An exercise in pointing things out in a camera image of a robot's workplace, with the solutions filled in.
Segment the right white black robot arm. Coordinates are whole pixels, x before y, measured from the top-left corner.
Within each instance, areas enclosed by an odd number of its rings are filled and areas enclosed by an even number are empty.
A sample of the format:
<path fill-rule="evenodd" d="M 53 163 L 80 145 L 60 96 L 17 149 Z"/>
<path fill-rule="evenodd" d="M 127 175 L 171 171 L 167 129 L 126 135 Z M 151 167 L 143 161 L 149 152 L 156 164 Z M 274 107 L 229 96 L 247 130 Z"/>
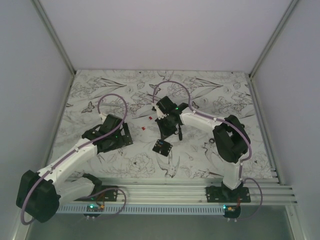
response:
<path fill-rule="evenodd" d="M 213 134 L 219 156 L 223 160 L 224 175 L 221 191 L 226 202 L 234 202 L 240 195 L 238 187 L 242 184 L 243 162 L 252 156 L 251 140 L 239 119 L 230 115 L 219 118 L 193 108 L 190 103 L 173 103 L 167 96 L 152 103 L 156 112 L 156 123 L 160 138 L 165 140 L 177 131 L 177 126 L 191 126 Z"/>

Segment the black handled screwdriver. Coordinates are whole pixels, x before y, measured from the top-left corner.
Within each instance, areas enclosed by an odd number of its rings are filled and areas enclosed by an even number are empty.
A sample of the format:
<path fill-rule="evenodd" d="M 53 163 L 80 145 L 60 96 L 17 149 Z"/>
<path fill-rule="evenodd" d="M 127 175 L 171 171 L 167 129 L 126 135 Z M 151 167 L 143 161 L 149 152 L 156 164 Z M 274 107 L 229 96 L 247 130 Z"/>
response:
<path fill-rule="evenodd" d="M 182 128 L 180 125 L 178 125 L 178 138 L 180 141 L 183 140 Z"/>

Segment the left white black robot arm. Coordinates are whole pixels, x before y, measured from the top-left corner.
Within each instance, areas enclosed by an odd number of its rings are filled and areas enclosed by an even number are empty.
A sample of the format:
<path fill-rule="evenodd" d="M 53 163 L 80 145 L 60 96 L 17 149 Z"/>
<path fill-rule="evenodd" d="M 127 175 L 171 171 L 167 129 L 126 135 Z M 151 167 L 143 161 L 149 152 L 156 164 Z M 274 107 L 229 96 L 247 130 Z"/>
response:
<path fill-rule="evenodd" d="M 16 205 L 21 209 L 21 223 L 25 226 L 35 220 L 45 223 L 60 206 L 74 200 L 96 201 L 107 191 L 122 193 L 123 190 L 116 186 L 104 188 L 102 181 L 89 173 L 72 182 L 66 180 L 79 165 L 97 154 L 132 143 L 125 120 L 109 114 L 102 124 L 87 130 L 62 157 L 36 172 L 26 171 L 21 177 L 16 198 Z"/>

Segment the black fuse box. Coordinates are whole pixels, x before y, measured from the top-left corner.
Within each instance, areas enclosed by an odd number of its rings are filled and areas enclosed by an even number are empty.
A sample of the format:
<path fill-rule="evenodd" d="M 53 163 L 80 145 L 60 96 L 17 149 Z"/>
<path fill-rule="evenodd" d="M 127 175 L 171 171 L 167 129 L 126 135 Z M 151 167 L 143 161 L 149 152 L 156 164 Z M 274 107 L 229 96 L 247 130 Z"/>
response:
<path fill-rule="evenodd" d="M 172 149 L 173 145 L 170 144 L 169 142 L 162 140 L 162 139 L 158 139 L 155 143 L 155 145 L 153 146 L 152 150 L 155 153 L 158 153 L 162 156 L 167 157 Z"/>

